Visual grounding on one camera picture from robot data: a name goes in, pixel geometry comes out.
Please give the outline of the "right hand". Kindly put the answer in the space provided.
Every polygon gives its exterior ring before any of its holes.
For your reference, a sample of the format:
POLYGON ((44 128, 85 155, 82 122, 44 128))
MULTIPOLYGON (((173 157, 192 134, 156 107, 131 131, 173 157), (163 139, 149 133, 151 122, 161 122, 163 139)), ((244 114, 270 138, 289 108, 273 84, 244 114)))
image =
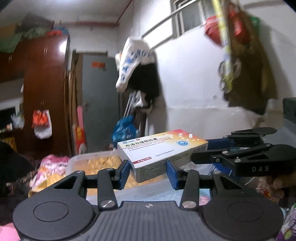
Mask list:
POLYGON ((288 176, 276 178, 266 177, 269 193, 272 198, 281 199, 285 196, 283 189, 295 186, 295 172, 288 176))

